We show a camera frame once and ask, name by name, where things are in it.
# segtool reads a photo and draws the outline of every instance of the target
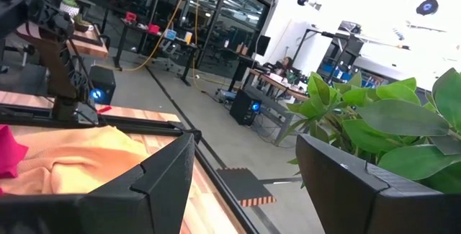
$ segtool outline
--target table leg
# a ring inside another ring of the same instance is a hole
[[[230,82],[229,89],[228,89],[229,92],[232,92],[233,86],[236,84],[237,76],[240,73],[242,66],[244,66],[243,62],[240,61],[240,59],[238,59],[238,66],[237,66],[236,72],[233,74],[232,81]]]
[[[288,130],[288,128],[291,126],[291,121],[293,121],[293,117],[295,116],[292,113],[285,113],[285,121],[283,122],[282,126],[280,127],[279,134],[275,138],[275,143],[278,143],[279,141],[282,140],[283,135],[285,132]]]
[[[122,36],[120,36],[120,42],[118,43],[117,55],[114,58],[114,64],[116,68],[120,68],[120,57],[122,56],[123,45],[127,37],[128,26],[123,27]]]
[[[248,83],[250,83],[250,86],[251,86],[253,81],[254,81],[254,74],[249,73],[247,75],[246,79],[245,79],[245,83],[243,83],[242,89],[245,89],[247,87]]]
[[[0,39],[0,62],[3,61],[3,57],[5,54],[5,46],[6,46],[6,40]]]
[[[187,60],[186,67],[184,68],[184,72],[182,74],[181,80],[186,84],[186,86],[190,86],[190,83],[187,80],[187,74],[189,73],[190,66],[192,65],[192,61],[194,60],[196,54],[197,54],[198,49],[193,50],[189,54],[189,59]]]
[[[102,20],[101,25],[101,34],[103,34],[104,30],[106,29],[107,16],[109,16],[109,8],[106,8],[106,11],[104,12],[104,19]]]

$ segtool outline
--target desk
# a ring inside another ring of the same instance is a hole
[[[237,61],[238,61],[237,69],[236,69],[236,72],[233,74],[232,81],[230,82],[229,89],[228,89],[228,91],[232,91],[233,86],[236,84],[238,75],[240,73],[245,73],[245,70],[248,67],[253,68],[254,59],[248,56],[245,56],[245,55],[241,55],[240,53],[237,53],[236,51],[233,51],[233,50],[229,50],[229,49],[223,49],[223,50],[231,51],[232,53],[237,55]]]
[[[125,39],[127,37],[128,29],[139,31],[139,32],[142,32],[142,33],[147,33],[146,30],[143,30],[143,29],[141,29],[141,28],[139,28],[137,26],[131,25],[130,23],[126,22],[125,19],[123,19],[123,18],[121,18],[120,20],[123,22],[123,31],[122,31],[122,35],[120,36],[120,42],[118,44],[117,55],[114,58],[115,67],[119,68],[119,69],[121,69],[121,67],[120,67],[120,57],[122,56],[123,46],[125,45]],[[170,39],[167,39],[165,37],[161,38],[161,35],[154,35],[154,34],[151,34],[151,33],[148,33],[147,36],[157,37],[158,40],[162,40],[162,39],[169,40],[169,41],[172,41],[175,44],[180,44],[181,46],[184,46],[186,48],[193,49],[193,51],[191,51],[191,53],[189,55],[189,59],[187,60],[186,67],[184,68],[184,72],[183,72],[182,77],[181,77],[181,80],[186,85],[190,86],[190,83],[186,80],[186,77],[187,77],[187,74],[189,73],[189,68],[190,68],[190,66],[192,64],[192,61],[193,61],[194,57],[196,56],[197,51],[199,50],[199,48],[197,46],[195,46],[195,45],[187,44],[187,42],[185,42],[183,40],[179,40],[178,38],[176,38],[175,40],[170,40]]]
[[[48,108],[52,104],[40,96],[16,94],[0,91],[0,104],[16,104],[28,107]],[[145,120],[179,121],[174,114],[150,112],[140,109],[112,107],[104,114],[120,117],[130,117]],[[44,127],[12,126],[15,135],[23,135],[44,130],[55,130]],[[168,145],[175,137],[153,135],[129,135],[133,140],[144,143],[149,153],[155,153]],[[231,212],[223,196],[212,183],[202,165],[194,160],[192,183],[189,198],[184,212],[181,233],[211,234],[211,233],[245,233],[237,217]]]
[[[309,99],[304,93],[301,91],[292,88],[292,87],[286,87],[284,84],[277,82],[270,77],[264,75],[263,73],[260,73],[258,71],[255,71],[254,69],[250,69],[250,73],[248,74],[248,77],[246,78],[244,84],[243,84],[243,90],[245,92],[248,92],[252,95],[254,95],[256,98],[260,99],[262,101],[262,105],[264,107],[261,107],[261,112],[264,114],[267,118],[269,118],[273,123],[276,125],[280,126],[280,131],[277,137],[275,138],[275,142],[279,142],[282,139],[283,134],[287,131],[287,129],[290,127],[291,122],[293,120],[293,117],[295,116],[294,113],[290,112],[286,106],[281,105],[279,102],[273,100],[273,98],[267,96],[263,91],[257,89],[256,87],[252,86],[252,83],[254,81],[254,77],[258,76],[259,79],[262,81],[267,82],[268,84],[271,85],[271,87],[275,87],[277,89],[283,90],[286,92],[286,94],[289,94],[290,96],[293,96],[295,98],[295,103],[300,103],[304,102],[305,100]],[[282,115],[285,118],[285,121],[280,122],[279,117],[275,116],[272,114],[268,109],[265,107],[271,108],[274,111],[278,112],[280,115]]]

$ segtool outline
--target metal frame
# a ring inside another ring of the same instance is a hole
[[[1,104],[0,108],[7,108],[14,114],[0,114],[0,124],[22,125],[32,127],[51,127],[65,129],[79,129],[95,127],[93,125],[84,125],[78,122],[61,122],[50,118],[50,109],[26,107],[19,105]],[[185,133],[192,133],[196,142],[195,158],[210,177],[220,195],[229,206],[231,212],[236,216],[246,233],[259,233],[251,223],[250,219],[244,213],[237,199],[233,196],[223,179],[213,169],[205,155],[198,148],[198,143],[202,139],[202,133],[197,129],[186,130],[180,122],[162,122],[158,120],[142,120],[118,116],[104,116],[108,125],[115,126],[124,133],[141,134],[141,135],[163,135],[179,137]]]

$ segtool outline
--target ceiling light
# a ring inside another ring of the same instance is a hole
[[[259,17],[254,16],[254,15],[251,15],[251,14],[247,14],[246,16],[247,16],[249,19],[259,20]]]

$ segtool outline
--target wooden tabletop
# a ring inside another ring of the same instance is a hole
[[[48,100],[40,96],[16,94],[4,91],[0,91],[0,103],[41,108],[48,108],[52,106]],[[179,121],[179,118],[174,114],[123,107],[112,107],[112,109],[105,114],[145,120]],[[26,126],[11,126],[11,128],[15,135],[56,130],[43,127]],[[133,140],[144,143],[146,150],[151,154],[157,152],[175,140],[175,137],[167,136],[138,134],[129,134],[129,136]],[[205,173],[203,167],[197,159],[194,160],[194,170],[192,172],[189,199],[186,204],[181,228],[181,234],[189,233],[245,233],[243,227],[236,219],[235,215],[232,214],[231,209],[212,184],[210,178]]]
[[[94,27],[94,30],[92,31],[87,31],[87,32],[75,31],[74,34],[81,36],[81,37],[87,37],[93,40],[99,40],[98,36],[100,35],[99,30],[96,26]],[[106,59],[109,56],[109,51],[107,51],[107,48],[105,45],[98,46],[95,44],[82,42],[80,40],[75,40],[75,39],[73,39],[73,43],[75,44],[80,55],[89,55],[94,58],[102,58],[102,59]],[[67,41],[67,48],[71,51],[71,53],[73,53],[73,48],[69,41]]]
[[[259,76],[259,79],[261,79],[262,81],[266,81],[267,83],[273,85],[274,87],[277,87],[280,90],[283,90],[283,91],[287,90],[287,94],[295,97],[296,99],[300,101],[305,101],[309,99],[309,97],[307,97],[299,89],[295,89],[294,86],[286,87],[284,84],[277,82],[274,79],[270,78],[268,75],[255,71],[254,69],[250,69],[250,73],[254,74],[255,76]]]

